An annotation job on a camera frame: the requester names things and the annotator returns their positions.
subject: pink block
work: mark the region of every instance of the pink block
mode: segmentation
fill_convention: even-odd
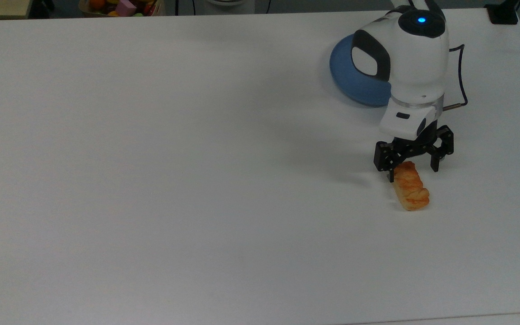
[[[120,17],[129,17],[136,13],[136,6],[130,0],[120,0],[116,6],[116,12]]]

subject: bread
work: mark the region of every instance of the bread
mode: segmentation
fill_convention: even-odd
[[[423,187],[421,177],[412,161],[405,161],[395,168],[392,183],[400,204],[408,211],[419,210],[429,204],[429,190]]]

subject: black bracket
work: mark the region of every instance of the black bracket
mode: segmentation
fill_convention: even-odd
[[[441,139],[439,147],[435,146],[437,139]],[[434,121],[425,128],[417,140],[394,138],[390,144],[384,141],[377,142],[374,150],[374,165],[379,172],[388,171],[388,178],[392,183],[395,180],[394,168],[407,158],[427,153],[431,155],[431,168],[438,172],[440,161],[453,152],[454,134],[446,125],[436,129],[436,121]]]
[[[505,0],[500,5],[485,5],[491,23],[495,25],[516,25],[519,19],[516,16],[515,7],[519,1]]]

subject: black cable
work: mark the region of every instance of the black cable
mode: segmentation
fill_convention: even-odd
[[[460,50],[460,52],[459,52],[459,87],[460,87],[460,92],[463,94],[464,102],[463,103],[456,103],[456,104],[445,106],[445,107],[442,108],[442,111],[448,111],[449,109],[459,108],[459,107],[462,107],[462,106],[467,105],[469,103],[469,100],[467,99],[467,94],[464,92],[463,75],[462,75],[462,72],[461,72],[461,66],[462,66],[462,63],[463,63],[464,44],[462,44],[460,46],[457,46],[454,49],[450,49],[448,51],[449,52],[454,52],[454,51],[458,51],[458,50]]]

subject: basket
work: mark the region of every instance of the basket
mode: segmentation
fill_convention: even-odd
[[[166,10],[163,5],[163,0],[155,0],[155,8],[153,9],[152,16],[166,16]],[[92,8],[90,8],[88,0],[80,0],[78,4],[78,8],[86,18],[95,18],[95,17],[112,17],[107,14],[95,12]]]

